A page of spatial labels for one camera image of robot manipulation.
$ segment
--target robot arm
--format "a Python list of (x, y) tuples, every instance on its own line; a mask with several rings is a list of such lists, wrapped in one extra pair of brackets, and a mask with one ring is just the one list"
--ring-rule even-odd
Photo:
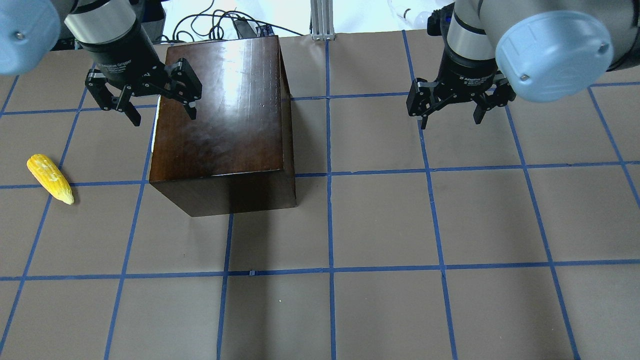
[(424, 129), (434, 111), (474, 101), (480, 124), (516, 94), (535, 102), (575, 94), (607, 70), (640, 64), (639, 9), (638, 0), (457, 0), (429, 18), (445, 49), (436, 80), (413, 81), (408, 113)]
[[(0, 58), (1, 73), (20, 74), (35, 67), (58, 37), (60, 16), (96, 63), (84, 83), (100, 108), (125, 113), (138, 126), (140, 114), (130, 98), (163, 95), (180, 101), (195, 119), (195, 101), (202, 96), (200, 80), (184, 58), (169, 66), (160, 61), (129, 0), (69, 2), (58, 0), (57, 8), (50, 0), (0, 2), (0, 17), (13, 19), (2, 29), (9, 32), (9, 41), (3, 45), (11, 56)], [(120, 95), (114, 96), (107, 83)]]

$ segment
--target wooden box top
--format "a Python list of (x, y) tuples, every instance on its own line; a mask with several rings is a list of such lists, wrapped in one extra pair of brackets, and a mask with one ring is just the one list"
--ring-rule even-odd
[(173, 46), (166, 63), (185, 58), (202, 82), (196, 120), (181, 103), (160, 100), (150, 182), (280, 170), (281, 94), (277, 37)]

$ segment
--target blue tape grid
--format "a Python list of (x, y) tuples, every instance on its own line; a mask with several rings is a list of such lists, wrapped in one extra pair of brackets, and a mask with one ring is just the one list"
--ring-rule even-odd
[(560, 305), (560, 310), (562, 312), (564, 327), (566, 328), (567, 335), (569, 337), (569, 344), (571, 345), (573, 358), (576, 360), (579, 360), (580, 355), (578, 354), (578, 348), (575, 344), (575, 338), (573, 337), (573, 330), (571, 328), (571, 322), (569, 321), (569, 315), (566, 312), (566, 306), (564, 304), (562, 289), (560, 288), (556, 267), (554, 265), (554, 260), (551, 255), (551, 248), (549, 247), (549, 242), (547, 241), (547, 233), (545, 231), (545, 226), (542, 222), (542, 216), (540, 215), (540, 209), (538, 208), (538, 201), (536, 200), (536, 194), (533, 190), (533, 185), (531, 184), (531, 178), (529, 177), (529, 169), (525, 161), (524, 155), (522, 153), (520, 140), (518, 139), (518, 134), (516, 132), (516, 127), (513, 123), (513, 118), (511, 117), (511, 111), (509, 110), (509, 106), (505, 106), (505, 109), (507, 112), (507, 118), (509, 119), (509, 126), (511, 127), (511, 132), (513, 133), (513, 139), (516, 144), (516, 149), (518, 150), (518, 156), (520, 157), (520, 162), (522, 163), (522, 170), (524, 172), (525, 180), (527, 181), (527, 187), (529, 188), (529, 195), (531, 196), (531, 202), (533, 203), (533, 209), (536, 214), (536, 219), (538, 221), (538, 227), (540, 229), (540, 236), (542, 237), (542, 242), (544, 244), (545, 252), (547, 254), (547, 261), (549, 263), (549, 268), (551, 270), (551, 277), (553, 278), (554, 286), (556, 288), (556, 295), (558, 297), (558, 303)]
[(326, 76), (326, 216), (328, 233), (328, 257), (329, 257), (329, 324), (331, 329), (331, 359), (337, 358), (337, 346), (335, 341), (335, 275), (333, 273), (333, 206), (332, 196), (332, 166), (331, 166), (331, 74), (330, 74), (329, 40), (324, 41), (324, 68)]
[[(409, 48), (409, 42), (406, 37), (406, 32), (402, 31), (404, 40), (404, 50), (406, 51), (406, 59), (409, 65), (410, 81), (415, 79), (413, 73), (413, 62), (411, 60), (411, 51)], [(438, 212), (436, 210), (436, 202), (433, 196), (433, 182), (431, 180), (431, 167), (429, 166), (429, 157), (427, 155), (427, 148), (424, 145), (424, 132), (420, 128), (421, 119), (416, 122), (418, 133), (420, 136), (420, 148), (422, 150), (422, 160), (424, 162), (424, 173), (427, 177), (427, 188), (429, 192), (429, 205), (431, 206), (431, 218), (433, 220), (433, 230), (436, 237), (436, 247), (438, 249), (438, 266), (440, 267), (440, 280), (442, 282), (442, 295), (444, 296), (444, 309), (447, 318), (447, 328), (449, 330), (449, 343), (451, 344), (451, 357), (453, 360), (458, 360), (458, 349), (456, 348), (456, 336), (453, 329), (453, 319), (451, 316), (451, 303), (449, 302), (449, 286), (447, 284), (447, 265), (444, 260), (444, 253), (442, 251), (442, 241), (440, 240), (440, 226), (438, 225)]]
[[(411, 77), (413, 79), (413, 65), (411, 60), (410, 48), (408, 45), (406, 33), (403, 31), (403, 40), (404, 46), (407, 55), (407, 61), (409, 64), (409, 70)], [(601, 162), (601, 163), (552, 163), (552, 164), (537, 164), (537, 165), (529, 165), (525, 162), (524, 155), (522, 153), (522, 148), (518, 141), (517, 132), (515, 129), (515, 125), (513, 123), (513, 119), (511, 117), (511, 112), (508, 107), (506, 108), (509, 125), (511, 126), (511, 130), (516, 142), (516, 148), (518, 150), (518, 155), (520, 157), (520, 164), (514, 165), (501, 165), (501, 166), (485, 166), (485, 167), (447, 167), (447, 168), (431, 168), (428, 163), (428, 155), (425, 147), (424, 134), (422, 131), (419, 131), (420, 134), (420, 144), (422, 147), (422, 155), (425, 167), (424, 168), (412, 168), (412, 169), (400, 169), (400, 170), (372, 170), (372, 171), (357, 171), (357, 172), (332, 172), (331, 168), (331, 115), (330, 115), (330, 100), (332, 99), (346, 99), (346, 98), (358, 98), (358, 97), (388, 97), (388, 96), (406, 96), (407, 92), (392, 92), (392, 93), (378, 93), (378, 94), (351, 94), (351, 95), (330, 95), (330, 70), (329, 70), (329, 42), (325, 42), (325, 65), (326, 65), (326, 95), (325, 96), (315, 96), (315, 97), (296, 97), (292, 98), (293, 101), (307, 101), (307, 100), (325, 100), (326, 101), (326, 145), (327, 145), (327, 165), (328, 171), (326, 173), (307, 173), (307, 174), (296, 174), (296, 177), (327, 177), (327, 216), (328, 216), (328, 255), (329, 255), (329, 267), (328, 268), (300, 268), (300, 269), (289, 269), (289, 270), (257, 270), (257, 271), (230, 271), (228, 269), (229, 259), (230, 259), (230, 248), (231, 248), (231, 237), (232, 237), (232, 226), (233, 226), (233, 215), (230, 215), (228, 222), (228, 234), (227, 234), (227, 249), (225, 253), (225, 267), (224, 271), (221, 272), (182, 272), (182, 273), (163, 273), (163, 274), (127, 274), (127, 265), (129, 260), (129, 255), (131, 252), (131, 245), (134, 238), (136, 224), (138, 220), (138, 214), (140, 212), (140, 205), (143, 198), (143, 192), (145, 184), (148, 183), (145, 180), (146, 173), (149, 166), (150, 161), (150, 150), (151, 150), (151, 137), (149, 139), (149, 145), (147, 149), (147, 158), (145, 159), (145, 166), (143, 169), (143, 174), (140, 180), (123, 180), (123, 181), (96, 181), (96, 182), (85, 182), (85, 183), (72, 183), (71, 186), (114, 186), (114, 185), (132, 185), (137, 184), (140, 186), (140, 190), (138, 193), (138, 199), (136, 202), (136, 208), (134, 211), (134, 216), (131, 224), (131, 231), (129, 234), (129, 241), (127, 242), (127, 249), (125, 251), (125, 257), (122, 264), (122, 271), (120, 274), (83, 274), (83, 275), (28, 275), (29, 268), (31, 265), (31, 261), (33, 260), (33, 256), (36, 250), (36, 246), (38, 244), (38, 239), (40, 238), (40, 234), (42, 233), (42, 228), (46, 221), (46, 217), (49, 211), (49, 207), (51, 205), (52, 197), (49, 196), (45, 203), (42, 217), (40, 219), (40, 223), (38, 225), (38, 230), (36, 232), (36, 236), (34, 242), (32, 244), (31, 250), (29, 252), (29, 257), (24, 268), (24, 271), (21, 276), (8, 276), (8, 277), (0, 277), (0, 281), (17, 281), (19, 282), (18, 290), (16, 292), (15, 299), (12, 304), (12, 308), (10, 311), (9, 318), (6, 322), (2, 340), (0, 340), (0, 355), (4, 349), (4, 344), (6, 343), (7, 336), (10, 331), (10, 327), (12, 324), (13, 317), (15, 316), (15, 311), (17, 309), (20, 295), (22, 293), (22, 289), (26, 281), (64, 281), (64, 280), (88, 280), (88, 279), (118, 279), (118, 290), (116, 293), (116, 300), (114, 303), (113, 313), (111, 317), (111, 323), (109, 325), (109, 334), (107, 345), (105, 347), (104, 359), (108, 359), (109, 351), (111, 349), (111, 342), (113, 341), (113, 332), (115, 330), (115, 324), (117, 320), (118, 307), (120, 303), (120, 299), (122, 296), (122, 289), (124, 287), (124, 281), (126, 279), (154, 279), (154, 278), (174, 278), (174, 277), (222, 277), (223, 285), (221, 289), (221, 299), (220, 299), (220, 320), (218, 324), (218, 339), (217, 339), (217, 350), (218, 356), (220, 358), (220, 350), (221, 350), (221, 342), (222, 342), (222, 334), (223, 334), (223, 326), (224, 326), (224, 313), (225, 313), (225, 302), (226, 302), (226, 290), (227, 290), (227, 281), (230, 276), (272, 276), (272, 275), (287, 275), (287, 274), (318, 274), (324, 273), (330, 275), (330, 316), (331, 316), (331, 351), (332, 351), (332, 360), (337, 358), (336, 352), (336, 333), (335, 333), (335, 288), (334, 288), (334, 274), (342, 273), (342, 272), (393, 272), (393, 271), (439, 271), (442, 276), (442, 286), (443, 293), (445, 299), (445, 312), (447, 315), (447, 325), (449, 328), (449, 336), (451, 342), (452, 349), (452, 358), (457, 359), (457, 351), (455, 345), (455, 337), (454, 337), (454, 328), (452, 324), (451, 317), (451, 308), (449, 305), (449, 296), (447, 291), (447, 279), (446, 279), (446, 270), (473, 270), (473, 269), (490, 269), (490, 268), (529, 268), (529, 267), (549, 267), (552, 272), (552, 277), (554, 280), (554, 285), (556, 287), (558, 300), (561, 306), (561, 310), (563, 313), (563, 320), (565, 322), (566, 330), (570, 339), (570, 343), (573, 350), (573, 356), (575, 359), (579, 359), (579, 353), (575, 344), (575, 339), (573, 338), (573, 333), (570, 325), (570, 321), (566, 312), (566, 307), (564, 305), (564, 300), (560, 288), (559, 281), (557, 279), (556, 267), (558, 266), (601, 266), (601, 265), (629, 265), (629, 264), (640, 264), (640, 259), (600, 259), (600, 260), (585, 260), (585, 261), (554, 261), (552, 255), (550, 253), (550, 249), (548, 246), (548, 241), (546, 238), (546, 234), (544, 232), (544, 225), (542, 223), (540, 211), (537, 206), (535, 193), (531, 184), (531, 180), (529, 178), (529, 169), (531, 168), (564, 168), (564, 167), (600, 167), (600, 166), (620, 166), (627, 178), (629, 183), (631, 192), (640, 207), (640, 197), (638, 196), (637, 189), (635, 184), (628, 172), (627, 165), (640, 165), (640, 161), (625, 161), (621, 155), (621, 152), (615, 142), (615, 139), (609, 129), (609, 126), (605, 120), (605, 117), (602, 114), (602, 111), (598, 105), (598, 102), (593, 94), (592, 88), (597, 87), (605, 87), (605, 86), (633, 86), (640, 85), (640, 82), (628, 82), (628, 83), (599, 83), (593, 84), (588, 88), (589, 95), (591, 100), (593, 101), (593, 105), (598, 112), (598, 116), (602, 122), (603, 127), (609, 137), (611, 145), (613, 146), (616, 155), (618, 157), (618, 161), (610, 161), (610, 162)], [(10, 91), (5, 99), (3, 106), (0, 110), (0, 119), (3, 115), (26, 115), (26, 114), (35, 114), (35, 113), (60, 113), (60, 112), (75, 112), (76, 115), (74, 117), (74, 122), (69, 131), (69, 135), (67, 138), (67, 142), (65, 144), (65, 149), (61, 156), (60, 167), (63, 166), (64, 160), (66, 158), (68, 147), (71, 142), (71, 139), (74, 134), (74, 130), (76, 128), (77, 120), (79, 114), (84, 111), (101, 111), (100, 108), (82, 108), (84, 98), (86, 97), (86, 89), (83, 91), (83, 95), (81, 97), (81, 101), (79, 103), (78, 108), (75, 109), (62, 109), (62, 110), (36, 110), (36, 111), (6, 111), (6, 107), (9, 103), (9, 100), (12, 96), (13, 91), (15, 90), (16, 84), (19, 80), (19, 77), (16, 76), (13, 80)], [(155, 108), (156, 105), (143, 105), (137, 106), (137, 108)], [(544, 262), (530, 262), (530, 263), (490, 263), (490, 264), (453, 264), (447, 265), (444, 261), (444, 255), (442, 253), (442, 244), (440, 241), (440, 234), (437, 222), (437, 213), (436, 213), (436, 204), (433, 198), (433, 189), (431, 186), (431, 173), (433, 172), (441, 172), (441, 171), (475, 171), (475, 170), (502, 170), (502, 169), (522, 169), (525, 174), (525, 179), (527, 180), (527, 187), (529, 188), (529, 193), (531, 196), (532, 204), (534, 205), (534, 210), (536, 212), (536, 218), (538, 219), (538, 225), (540, 227), (540, 232), (543, 238), (545, 250), (547, 251), (547, 261)], [(436, 234), (436, 245), (438, 247), (438, 264), (437, 265), (419, 265), (419, 266), (358, 266), (358, 267), (334, 267), (333, 265), (333, 225), (332, 225), (332, 177), (333, 176), (359, 176), (359, 175), (372, 175), (372, 174), (409, 174), (409, 173), (425, 173), (427, 178), (428, 190), (429, 190), (429, 202), (431, 206), (431, 213), (433, 216), (435, 234)], [(16, 185), (2, 185), (0, 186), (0, 190), (3, 189), (14, 189), (14, 188), (37, 188), (40, 187), (39, 184), (16, 184)]]

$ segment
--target corn cob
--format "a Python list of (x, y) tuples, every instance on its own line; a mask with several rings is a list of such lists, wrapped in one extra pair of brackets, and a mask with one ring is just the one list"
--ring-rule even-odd
[(43, 154), (35, 154), (27, 160), (27, 167), (36, 180), (53, 197), (65, 204), (71, 205), (74, 203), (74, 194), (71, 192), (67, 179), (49, 157)]

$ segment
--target grid square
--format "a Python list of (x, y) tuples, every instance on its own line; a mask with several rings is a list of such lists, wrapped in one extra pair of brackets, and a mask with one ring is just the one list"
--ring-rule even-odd
[(411, 78), (402, 33), (338, 36), (339, 41), (329, 42), (331, 95), (409, 90)]
[(221, 277), (127, 279), (109, 358), (214, 359)]
[(435, 172), (431, 178), (448, 264), (547, 260), (522, 170)]
[(450, 359), (440, 272), (335, 274), (339, 359)]
[(21, 276), (47, 202), (44, 189), (0, 190), (0, 276)]
[(540, 104), (509, 105), (528, 164), (617, 161), (587, 91)]
[(20, 75), (6, 110), (77, 109), (92, 65), (86, 51), (49, 51), (35, 69)]
[(640, 86), (607, 86), (593, 88), (592, 91), (622, 157), (640, 160), (640, 103), (629, 101), (627, 96), (640, 94)]
[(326, 100), (293, 101), (291, 117), (296, 172), (326, 172)]
[(489, 111), (476, 125), (475, 108), (452, 104), (430, 115), (424, 145), (431, 168), (520, 164), (505, 110)]
[(548, 268), (447, 271), (458, 358), (573, 359)]
[[(161, 62), (164, 63), (165, 59), (166, 59), (166, 50), (169, 48), (168, 44), (162, 44), (162, 45), (154, 45), (154, 49), (156, 50), (156, 52), (158, 53), (158, 58), (160, 59)], [(111, 86), (110, 84), (107, 84), (107, 88), (109, 88), (109, 91), (111, 91), (111, 93), (114, 96), (120, 96), (120, 89), (117, 89), (113, 86)], [(142, 97), (131, 97), (131, 103), (134, 106), (139, 106), (139, 105), (155, 105), (158, 102), (158, 95), (149, 95), (149, 96), (142, 96)], [(91, 93), (87, 92), (86, 93), (86, 97), (84, 97), (84, 102), (82, 105), (83, 109), (89, 109), (89, 108), (98, 108), (98, 103), (95, 102), (95, 100), (93, 99), (93, 96), (91, 96)]]
[(0, 120), (0, 185), (37, 184), (27, 169), (34, 154), (45, 154), (56, 164), (65, 150), (76, 113), (5, 115)]
[(11, 313), (20, 281), (0, 281), (0, 327), (6, 324)]
[(146, 184), (127, 271), (222, 271), (228, 215), (192, 218)]
[(423, 29), (406, 32), (406, 41), (411, 52), (411, 63), (416, 78), (434, 81), (440, 69), (444, 43), (442, 37), (432, 37)]
[(139, 189), (80, 186), (74, 205), (52, 200), (29, 275), (119, 274)]
[(627, 170), (631, 175), (636, 190), (640, 190), (640, 165), (627, 165)]
[(328, 266), (326, 178), (297, 178), (296, 193), (297, 208), (234, 216), (231, 270)]
[(596, 80), (596, 83), (628, 83), (635, 81), (640, 81), (640, 68), (638, 67), (605, 72)]
[(556, 271), (580, 358), (637, 359), (640, 266), (562, 266)]
[(404, 100), (331, 100), (332, 170), (424, 168), (417, 124), (406, 115)]
[(554, 260), (640, 258), (640, 209), (622, 169), (531, 169)]
[(6, 97), (9, 96), (14, 80), (15, 76), (0, 76), (0, 109), (4, 105)]
[(425, 174), (332, 181), (335, 266), (438, 263)]
[(27, 281), (2, 359), (102, 359), (117, 289), (113, 279)]
[(330, 359), (329, 275), (229, 277), (222, 359)]
[(156, 109), (138, 109), (142, 125), (113, 111), (82, 111), (65, 160), (74, 181), (139, 180)]
[(280, 38), (280, 49), (293, 97), (326, 95), (325, 44), (309, 36)]

